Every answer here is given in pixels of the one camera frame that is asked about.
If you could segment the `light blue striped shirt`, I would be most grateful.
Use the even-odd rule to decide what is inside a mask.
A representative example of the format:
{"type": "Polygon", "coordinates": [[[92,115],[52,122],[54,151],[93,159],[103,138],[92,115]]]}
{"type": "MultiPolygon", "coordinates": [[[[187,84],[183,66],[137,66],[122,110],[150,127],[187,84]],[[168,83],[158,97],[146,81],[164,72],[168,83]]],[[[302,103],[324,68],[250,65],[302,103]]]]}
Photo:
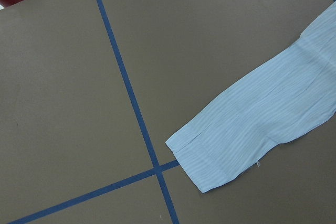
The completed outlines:
{"type": "Polygon", "coordinates": [[[235,82],[166,145],[203,193],[335,114],[335,5],[287,49],[235,82]]]}

